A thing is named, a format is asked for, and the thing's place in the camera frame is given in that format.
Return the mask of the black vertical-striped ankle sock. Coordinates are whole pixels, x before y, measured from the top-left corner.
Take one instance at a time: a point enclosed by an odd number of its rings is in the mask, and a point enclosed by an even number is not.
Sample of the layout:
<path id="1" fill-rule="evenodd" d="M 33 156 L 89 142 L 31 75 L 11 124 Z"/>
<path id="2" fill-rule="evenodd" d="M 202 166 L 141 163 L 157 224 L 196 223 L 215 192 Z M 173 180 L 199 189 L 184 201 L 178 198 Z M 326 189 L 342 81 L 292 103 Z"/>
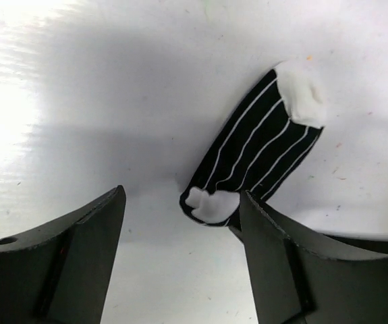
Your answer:
<path id="1" fill-rule="evenodd" d="M 186 217 L 239 226 L 240 197 L 266 202 L 303 162 L 325 128 L 327 108 L 307 64 L 283 61 L 247 93 L 179 198 Z"/>

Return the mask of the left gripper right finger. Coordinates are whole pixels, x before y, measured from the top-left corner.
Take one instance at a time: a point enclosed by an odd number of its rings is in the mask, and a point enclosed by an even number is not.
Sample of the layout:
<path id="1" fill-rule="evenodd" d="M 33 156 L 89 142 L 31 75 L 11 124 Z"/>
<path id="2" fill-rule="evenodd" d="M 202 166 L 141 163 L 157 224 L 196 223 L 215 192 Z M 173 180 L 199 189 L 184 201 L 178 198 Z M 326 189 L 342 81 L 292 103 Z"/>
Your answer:
<path id="1" fill-rule="evenodd" d="M 241 195 L 259 323 L 388 323 L 388 240 L 332 236 Z"/>

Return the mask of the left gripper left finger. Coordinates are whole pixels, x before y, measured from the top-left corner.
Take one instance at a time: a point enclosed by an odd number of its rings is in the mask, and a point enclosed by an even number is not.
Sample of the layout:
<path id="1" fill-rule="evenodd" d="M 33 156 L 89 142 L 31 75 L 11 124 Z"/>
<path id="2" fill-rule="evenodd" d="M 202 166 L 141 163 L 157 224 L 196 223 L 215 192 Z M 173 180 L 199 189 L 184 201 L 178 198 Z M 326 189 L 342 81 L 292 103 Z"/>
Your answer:
<path id="1" fill-rule="evenodd" d="M 126 193 L 0 239 L 0 323 L 100 323 Z"/>

